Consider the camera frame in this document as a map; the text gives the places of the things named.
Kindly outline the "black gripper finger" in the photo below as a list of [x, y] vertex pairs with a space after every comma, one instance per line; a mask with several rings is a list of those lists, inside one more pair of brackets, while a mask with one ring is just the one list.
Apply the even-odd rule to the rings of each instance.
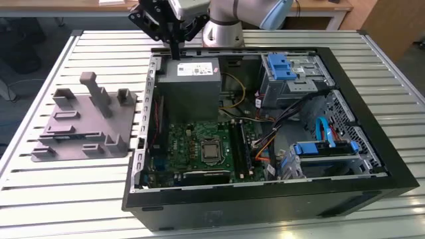
[[130, 11], [128, 18], [154, 41], [162, 41], [164, 46], [169, 48], [172, 59], [174, 59], [173, 24], [157, 25], [149, 14], [140, 8]]
[[177, 20], [174, 23], [174, 59], [180, 60], [180, 49], [186, 41], [192, 41], [197, 33], [201, 31], [209, 21], [209, 15], [196, 16], [192, 22], [185, 25], [184, 21]]

